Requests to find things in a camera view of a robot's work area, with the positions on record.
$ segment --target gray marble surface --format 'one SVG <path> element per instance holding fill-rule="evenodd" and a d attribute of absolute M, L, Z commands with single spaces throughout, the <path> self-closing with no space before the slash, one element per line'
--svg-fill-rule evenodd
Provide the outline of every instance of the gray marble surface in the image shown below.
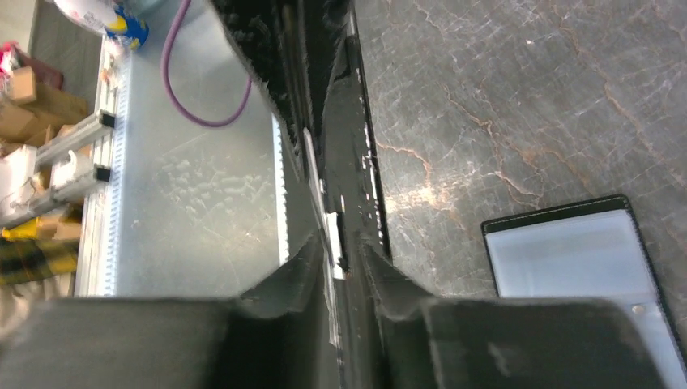
<path fill-rule="evenodd" d="M 356 11 L 402 270 L 435 293 L 492 296 L 482 221 L 623 193 L 687 338 L 687 3 Z"/>

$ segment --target purple wire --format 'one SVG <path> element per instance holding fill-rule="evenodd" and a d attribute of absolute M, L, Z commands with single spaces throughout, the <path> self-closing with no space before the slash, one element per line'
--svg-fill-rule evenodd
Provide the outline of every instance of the purple wire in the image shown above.
<path fill-rule="evenodd" d="M 190 4 L 191 0 L 183 0 L 181 2 L 181 5 L 179 6 L 179 11 L 177 11 L 177 15 L 174 16 L 172 27 L 169 29 L 169 32 L 167 33 L 167 39 L 164 40 L 164 47 L 162 48 L 162 59 L 160 60 L 160 69 L 162 70 L 162 84 L 164 85 L 164 90 L 167 92 L 167 96 L 169 96 L 169 99 L 172 101 L 172 105 L 174 105 L 174 108 L 176 108 L 179 111 L 179 113 L 184 115 L 185 118 L 205 127 L 218 128 L 228 126 L 235 122 L 241 116 L 243 110 L 245 109 L 245 106 L 248 104 L 248 96 L 250 96 L 250 78 L 248 78 L 248 82 L 245 84 L 245 92 L 243 93 L 241 104 L 238 106 L 236 112 L 229 118 L 220 120 L 218 122 L 211 122 L 205 119 L 201 119 L 193 115 L 191 112 L 189 112 L 189 110 L 181 104 L 179 99 L 177 99 L 177 95 L 175 95 L 174 90 L 172 90 L 172 84 L 169 82 L 169 57 L 172 54 L 172 47 L 174 46 L 174 41 L 177 39 L 177 34 L 179 33 L 179 29 L 181 28 L 182 22 L 184 21 L 186 12 L 189 10 Z"/>

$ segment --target purple cable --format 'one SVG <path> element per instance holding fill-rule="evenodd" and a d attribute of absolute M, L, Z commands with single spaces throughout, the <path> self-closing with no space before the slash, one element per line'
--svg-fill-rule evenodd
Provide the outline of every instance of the purple cable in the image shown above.
<path fill-rule="evenodd" d="M 164 47 L 162 48 L 162 59 L 160 60 L 160 69 L 162 70 L 162 84 L 164 85 L 164 90 L 167 92 L 167 96 L 169 96 L 169 99 L 172 101 L 172 105 L 174 105 L 174 108 L 176 108 L 179 111 L 179 113 L 184 115 L 185 118 L 205 127 L 218 128 L 228 126 L 235 122 L 241 116 L 243 110 L 245 109 L 245 106 L 248 104 L 248 96 L 250 95 L 250 78 L 248 78 L 248 82 L 245 84 L 245 92 L 243 93 L 241 104 L 238 106 L 236 112 L 229 118 L 220 120 L 218 122 L 211 122 L 205 119 L 201 119 L 193 115 L 191 112 L 189 112 L 188 109 L 181 105 L 181 102 L 179 101 L 179 99 L 177 99 L 177 96 L 174 94 L 174 90 L 172 90 L 172 84 L 169 82 L 169 57 L 172 54 L 172 47 L 174 46 L 174 41 L 177 39 L 177 34 L 179 33 L 179 29 L 181 28 L 181 23 L 184 21 L 184 17 L 186 16 L 186 12 L 189 10 L 190 4 L 191 0 L 183 0 L 181 2 L 181 5 L 179 6 L 179 11 L 177 11 L 177 15 L 174 16 L 172 27 L 169 29 L 169 32 L 167 33 L 167 39 L 164 40 Z"/>

